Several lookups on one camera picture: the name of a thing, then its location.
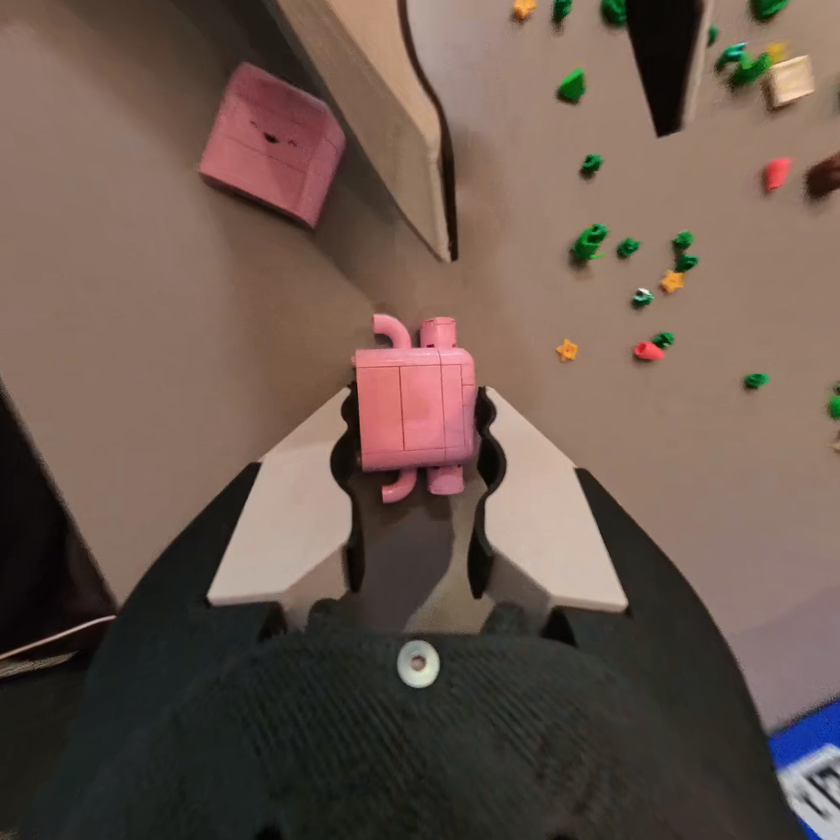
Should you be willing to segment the person's black jacket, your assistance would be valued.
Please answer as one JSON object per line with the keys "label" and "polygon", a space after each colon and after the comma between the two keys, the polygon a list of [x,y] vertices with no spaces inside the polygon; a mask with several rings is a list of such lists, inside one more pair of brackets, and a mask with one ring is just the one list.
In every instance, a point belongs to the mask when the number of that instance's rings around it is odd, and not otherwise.
{"label": "person's black jacket", "polygon": [[17,838],[67,746],[113,612],[108,589],[2,392],[2,838]]}

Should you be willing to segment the pink brick block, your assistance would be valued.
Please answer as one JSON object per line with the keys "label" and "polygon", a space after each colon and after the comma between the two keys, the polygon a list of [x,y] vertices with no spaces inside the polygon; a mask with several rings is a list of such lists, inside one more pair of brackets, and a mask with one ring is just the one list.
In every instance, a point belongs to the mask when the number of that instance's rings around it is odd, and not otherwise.
{"label": "pink brick block", "polygon": [[270,75],[257,66],[245,62],[236,69],[225,88],[207,142],[214,126],[217,124],[219,115],[229,109],[234,102],[245,102],[252,106],[273,110],[295,107],[323,109],[331,114],[333,128],[330,136],[324,137],[321,141],[318,147],[318,156],[310,163],[308,172],[304,176],[300,188],[296,191],[290,189],[289,183],[285,185],[277,183],[272,191],[250,191],[237,188],[213,177],[203,175],[200,172],[201,162],[198,166],[198,171],[206,182],[257,201],[297,221],[306,228],[314,229],[319,222],[347,142],[339,121],[324,101]]}

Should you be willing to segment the brown round brick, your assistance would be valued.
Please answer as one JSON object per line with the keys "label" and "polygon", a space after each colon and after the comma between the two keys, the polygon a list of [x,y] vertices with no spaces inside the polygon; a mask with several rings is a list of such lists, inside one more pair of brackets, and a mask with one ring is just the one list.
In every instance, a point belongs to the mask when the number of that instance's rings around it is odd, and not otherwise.
{"label": "brown round brick", "polygon": [[805,175],[805,192],[812,200],[822,200],[839,190],[839,160],[836,152],[814,164]]}

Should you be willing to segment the pink brick animal body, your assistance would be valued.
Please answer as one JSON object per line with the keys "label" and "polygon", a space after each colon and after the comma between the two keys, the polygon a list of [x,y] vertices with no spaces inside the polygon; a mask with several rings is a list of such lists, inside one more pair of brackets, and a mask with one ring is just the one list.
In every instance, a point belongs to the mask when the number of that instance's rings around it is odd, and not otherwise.
{"label": "pink brick animal body", "polygon": [[384,504],[406,499],[420,470],[436,496],[465,488],[464,467],[476,453],[475,362],[457,341],[456,321],[425,320],[419,344],[391,315],[372,318],[375,335],[390,347],[353,356],[360,419],[362,470],[395,472],[381,489]]}

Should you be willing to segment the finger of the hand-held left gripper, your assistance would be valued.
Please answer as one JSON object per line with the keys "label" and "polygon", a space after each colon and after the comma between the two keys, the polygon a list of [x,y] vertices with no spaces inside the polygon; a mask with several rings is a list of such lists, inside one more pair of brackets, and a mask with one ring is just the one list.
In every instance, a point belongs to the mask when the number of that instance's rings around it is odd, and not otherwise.
{"label": "finger of the hand-held left gripper", "polygon": [[655,135],[684,130],[697,113],[711,1],[628,1],[626,27]]}
{"label": "finger of the hand-held left gripper", "polygon": [[408,2],[262,3],[350,135],[346,186],[441,263],[459,257],[455,149]]}

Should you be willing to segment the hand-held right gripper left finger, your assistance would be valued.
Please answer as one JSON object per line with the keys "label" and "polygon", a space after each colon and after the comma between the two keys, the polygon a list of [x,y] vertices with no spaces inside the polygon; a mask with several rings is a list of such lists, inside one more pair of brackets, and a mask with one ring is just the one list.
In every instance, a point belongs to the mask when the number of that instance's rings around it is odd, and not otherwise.
{"label": "hand-held right gripper left finger", "polygon": [[347,487],[353,412],[346,386],[259,461],[206,593],[211,606],[310,607],[361,589],[361,520]]}

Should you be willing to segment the pink smiley face tile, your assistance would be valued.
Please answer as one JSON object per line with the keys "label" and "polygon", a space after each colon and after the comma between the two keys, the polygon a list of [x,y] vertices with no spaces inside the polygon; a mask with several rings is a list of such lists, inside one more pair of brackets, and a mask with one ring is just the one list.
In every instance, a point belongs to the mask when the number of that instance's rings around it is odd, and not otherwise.
{"label": "pink smiley face tile", "polygon": [[250,191],[272,191],[277,183],[296,191],[332,128],[327,110],[273,110],[236,101],[219,115],[200,172]]}

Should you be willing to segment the white square tile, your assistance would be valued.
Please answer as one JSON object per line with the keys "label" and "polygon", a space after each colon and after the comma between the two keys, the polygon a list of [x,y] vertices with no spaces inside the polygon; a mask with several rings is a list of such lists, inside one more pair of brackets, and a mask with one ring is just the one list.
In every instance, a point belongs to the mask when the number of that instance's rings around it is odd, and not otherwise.
{"label": "white square tile", "polygon": [[816,89],[811,58],[803,55],[772,64],[764,75],[764,89],[771,111],[811,96]]}

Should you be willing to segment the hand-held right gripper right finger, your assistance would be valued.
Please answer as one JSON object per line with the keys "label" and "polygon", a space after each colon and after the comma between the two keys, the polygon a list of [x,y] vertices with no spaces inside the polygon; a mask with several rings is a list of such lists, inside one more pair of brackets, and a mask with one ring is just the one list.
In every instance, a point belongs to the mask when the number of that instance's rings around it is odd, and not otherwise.
{"label": "hand-held right gripper right finger", "polygon": [[473,598],[526,614],[624,613],[627,596],[573,460],[490,387],[478,391],[476,430],[486,488],[467,552]]}

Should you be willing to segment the green spiky leaf piece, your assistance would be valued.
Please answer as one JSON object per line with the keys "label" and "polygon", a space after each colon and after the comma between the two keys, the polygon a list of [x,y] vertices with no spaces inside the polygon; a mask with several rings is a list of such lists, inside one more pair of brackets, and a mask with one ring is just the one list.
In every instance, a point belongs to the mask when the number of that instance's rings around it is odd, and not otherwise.
{"label": "green spiky leaf piece", "polygon": [[744,88],[761,79],[772,67],[773,56],[769,51],[764,51],[757,56],[751,56],[743,51],[738,54],[728,80],[730,88]]}
{"label": "green spiky leaf piece", "polygon": [[603,224],[592,224],[584,228],[570,248],[570,257],[576,265],[583,265],[603,257],[602,245],[610,234]]}

